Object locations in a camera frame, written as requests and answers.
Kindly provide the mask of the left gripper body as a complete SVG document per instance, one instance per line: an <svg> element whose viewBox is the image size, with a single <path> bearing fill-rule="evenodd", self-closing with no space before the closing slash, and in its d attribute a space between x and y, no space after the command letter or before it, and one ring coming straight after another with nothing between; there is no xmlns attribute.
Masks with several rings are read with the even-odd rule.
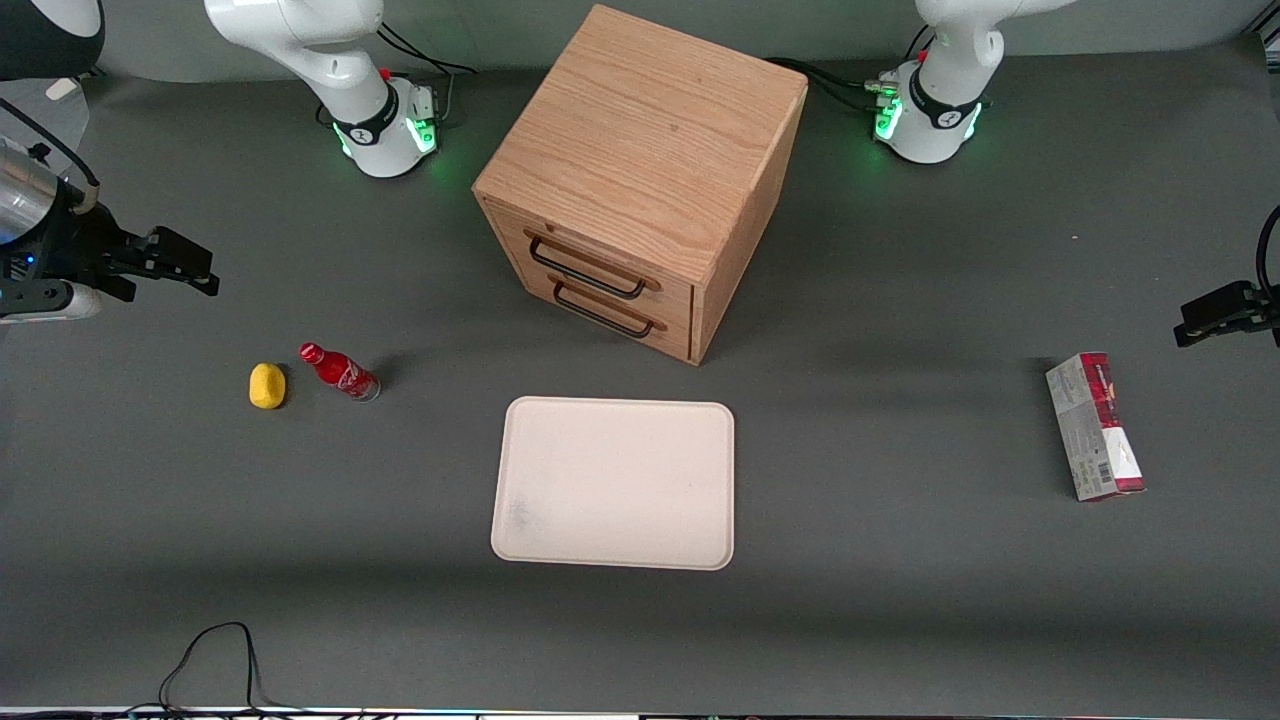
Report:
<svg viewBox="0 0 1280 720"><path fill-rule="evenodd" d="M1277 304L1277 287L1270 286L1260 282L1261 286L1254 290L1256 301L1256 314L1252 320L1251 332L1263 332L1267 331L1276 347L1280 346L1280 329L1279 329L1279 304Z"/></svg>

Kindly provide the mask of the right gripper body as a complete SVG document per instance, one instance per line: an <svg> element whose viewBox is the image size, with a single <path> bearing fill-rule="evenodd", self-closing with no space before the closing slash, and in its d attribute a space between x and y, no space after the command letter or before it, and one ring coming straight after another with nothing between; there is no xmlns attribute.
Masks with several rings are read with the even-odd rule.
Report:
<svg viewBox="0 0 1280 720"><path fill-rule="evenodd" d="M102 205L84 215L52 209L26 233L3 234L3 323L88 319L106 299L133 302L137 284L116 261L134 241Z"/></svg>

